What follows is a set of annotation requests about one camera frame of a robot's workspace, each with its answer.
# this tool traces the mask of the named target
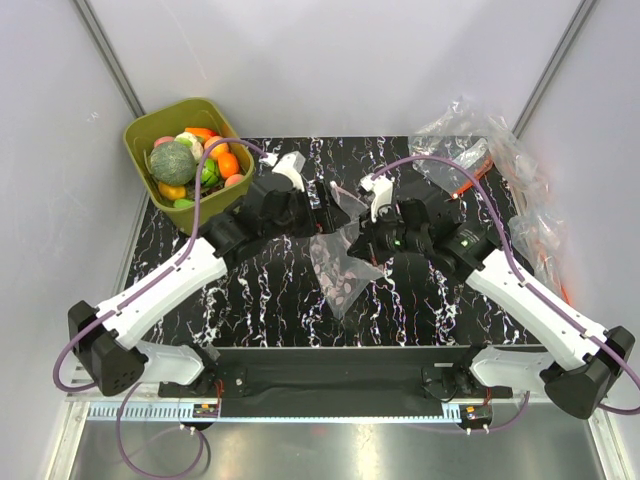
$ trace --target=marble tabletop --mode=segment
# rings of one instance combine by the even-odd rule
[[[360,178],[408,155],[406,137],[251,139],[268,152],[300,151],[306,179],[334,180],[355,192]],[[257,166],[257,174],[265,167]],[[410,166],[403,182],[420,178]],[[507,182],[493,168],[482,184],[503,222],[516,214]],[[473,191],[460,201],[467,216],[489,222]],[[151,201],[144,215],[127,286],[160,265],[185,242]],[[220,347],[321,347],[537,343],[495,303],[447,279],[417,256],[396,256],[343,318],[334,317],[309,256],[309,240],[278,238],[263,253],[191,295],[160,320],[146,340],[195,341]]]

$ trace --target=plastic bag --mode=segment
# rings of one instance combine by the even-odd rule
[[[480,161],[484,145],[488,147],[487,155],[509,182],[518,207],[519,214],[509,221],[514,248],[529,260],[538,280],[568,300],[558,269],[564,222],[550,207],[549,183],[538,163],[524,151],[504,119],[459,99],[451,103],[442,117],[409,137],[411,155],[453,158],[477,178],[484,174],[485,164]],[[468,187],[463,184],[466,179],[459,173],[452,175],[450,167],[434,165],[438,164],[428,160],[413,163],[418,172],[450,194],[459,194]]]
[[[381,267],[347,255],[359,234],[358,217],[367,205],[333,182],[331,194],[352,222],[335,233],[312,237],[309,252],[325,300],[333,315],[341,319],[369,282],[384,273]]]
[[[491,169],[493,159],[486,138],[478,135],[484,119],[476,111],[465,109],[463,101],[452,103],[447,112],[409,137],[411,155],[451,158],[480,178]],[[450,195],[461,195],[471,182],[455,168],[428,160],[417,160],[413,168]]]

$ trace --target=white toy vegetable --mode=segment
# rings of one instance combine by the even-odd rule
[[[204,153],[204,147],[198,141],[198,137],[196,137],[193,133],[181,133],[174,139],[174,141],[180,142],[183,145],[189,147],[189,150],[191,150],[195,162],[198,163],[200,161],[200,159],[202,158],[202,154]]]

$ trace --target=led light strip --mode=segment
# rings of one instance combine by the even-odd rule
[[[206,405],[213,407],[216,416],[200,417],[195,412],[203,403],[194,402],[131,402],[122,415],[123,422],[203,422],[203,423],[460,423],[460,407],[443,404],[442,415],[400,417],[217,417],[217,400]],[[115,421],[119,402],[92,402],[87,420]]]

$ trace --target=white wall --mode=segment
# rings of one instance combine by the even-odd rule
[[[307,136],[412,133],[461,94],[513,124],[579,2],[91,3],[148,111],[205,96],[240,135]]]
[[[0,477],[43,478],[66,312],[111,293],[142,193],[132,116],[68,0],[0,5]]]
[[[569,226],[565,278],[578,309],[640,343],[640,3],[600,2],[536,111],[524,141],[553,179]],[[640,370],[640,344],[631,364]],[[621,379],[612,404],[636,407]],[[640,476],[640,418],[618,417]]]

